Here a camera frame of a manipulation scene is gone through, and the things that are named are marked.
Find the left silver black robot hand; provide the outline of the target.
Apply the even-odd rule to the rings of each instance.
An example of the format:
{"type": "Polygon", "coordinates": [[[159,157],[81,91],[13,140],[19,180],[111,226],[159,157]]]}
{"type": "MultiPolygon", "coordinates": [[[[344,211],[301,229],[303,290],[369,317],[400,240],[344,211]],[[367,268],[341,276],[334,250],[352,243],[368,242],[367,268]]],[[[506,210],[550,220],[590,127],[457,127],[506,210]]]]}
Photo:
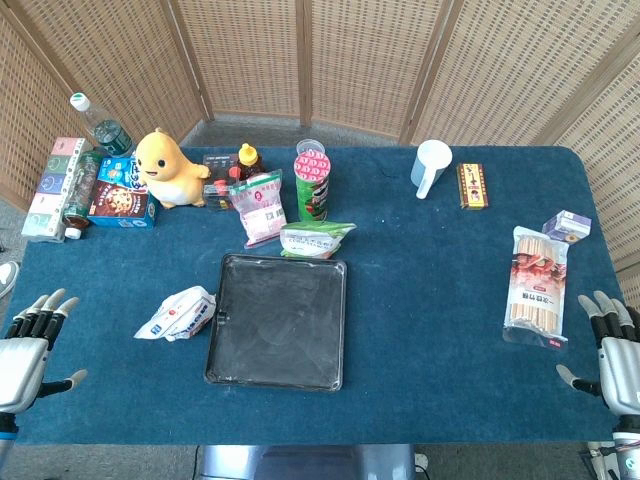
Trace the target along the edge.
{"type": "Polygon", "coordinates": [[[44,380],[48,359],[65,320],[79,302],[64,298],[60,288],[40,296],[14,316],[1,339],[1,412],[18,414],[31,408],[38,398],[76,388],[88,371],[81,369],[55,382],[44,380]]]}

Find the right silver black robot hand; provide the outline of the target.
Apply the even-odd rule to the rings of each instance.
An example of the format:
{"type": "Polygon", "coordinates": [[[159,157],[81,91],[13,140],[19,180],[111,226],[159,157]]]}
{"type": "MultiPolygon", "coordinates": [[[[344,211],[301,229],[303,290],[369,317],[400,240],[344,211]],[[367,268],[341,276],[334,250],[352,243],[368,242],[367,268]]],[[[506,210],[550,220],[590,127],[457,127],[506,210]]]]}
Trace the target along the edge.
{"type": "Polygon", "coordinates": [[[560,378],[574,390],[603,399],[616,416],[639,414],[639,312],[602,291],[578,302],[591,323],[596,342],[599,379],[587,381],[558,364],[560,378]]]}

